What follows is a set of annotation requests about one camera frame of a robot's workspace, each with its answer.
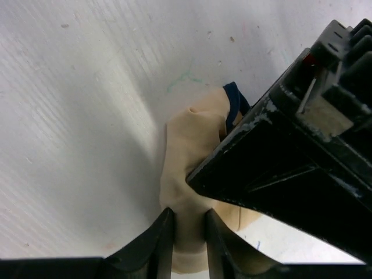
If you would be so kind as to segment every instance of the white surface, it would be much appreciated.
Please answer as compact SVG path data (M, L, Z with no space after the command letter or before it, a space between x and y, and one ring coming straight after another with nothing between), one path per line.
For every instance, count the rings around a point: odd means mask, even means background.
M332 19L372 14L369 0L0 5L0 257L121 248L159 213L171 115L233 80L254 103ZM267 218L245 234L278 260L350 259Z

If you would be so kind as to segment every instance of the cloth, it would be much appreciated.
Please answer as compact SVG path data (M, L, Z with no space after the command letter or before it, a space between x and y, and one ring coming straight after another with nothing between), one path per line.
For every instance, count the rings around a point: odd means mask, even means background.
M175 212L172 270L196 273L208 269L204 215L214 209L234 231L245 228L260 213L198 195L185 182L218 146L220 139L249 110L235 83L211 92L175 115L167 124L167 145L160 179L160 205Z

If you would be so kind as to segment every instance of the tan fabric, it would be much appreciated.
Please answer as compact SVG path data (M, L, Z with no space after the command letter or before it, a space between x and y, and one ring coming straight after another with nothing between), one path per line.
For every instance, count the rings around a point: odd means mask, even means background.
M173 271L195 273L208 269L203 236L204 214L211 208L234 231L246 227L260 213L198 195L186 176L226 135L230 103L225 91L215 90L195 105L174 116L167 125L167 147L161 177L160 204L176 213Z

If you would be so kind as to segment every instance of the green mark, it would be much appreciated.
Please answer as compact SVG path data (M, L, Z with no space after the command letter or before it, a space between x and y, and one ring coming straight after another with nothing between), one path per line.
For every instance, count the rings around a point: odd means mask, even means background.
M172 92L172 88L174 86L177 85L177 83L179 83L180 81L185 81L186 79L189 79L195 83L203 83L203 80L201 78L196 78L194 77L194 75L191 73L191 67L192 67L192 63L194 62L194 59L191 61L190 63L190 66L188 68L188 70L186 72L184 72L183 74L180 75L180 77L174 81L172 81L168 87L167 87L167 92L168 93L171 93Z

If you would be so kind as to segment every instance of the navy blue trim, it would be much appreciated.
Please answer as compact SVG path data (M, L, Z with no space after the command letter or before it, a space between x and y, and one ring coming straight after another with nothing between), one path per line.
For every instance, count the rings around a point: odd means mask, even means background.
M233 122L235 118L237 118L238 112L241 112L242 115L245 115L251 106L249 106L249 103L241 94L235 82L226 84L223 89L225 90L227 98L230 101L230 112L226 118L226 130L229 132L234 128Z

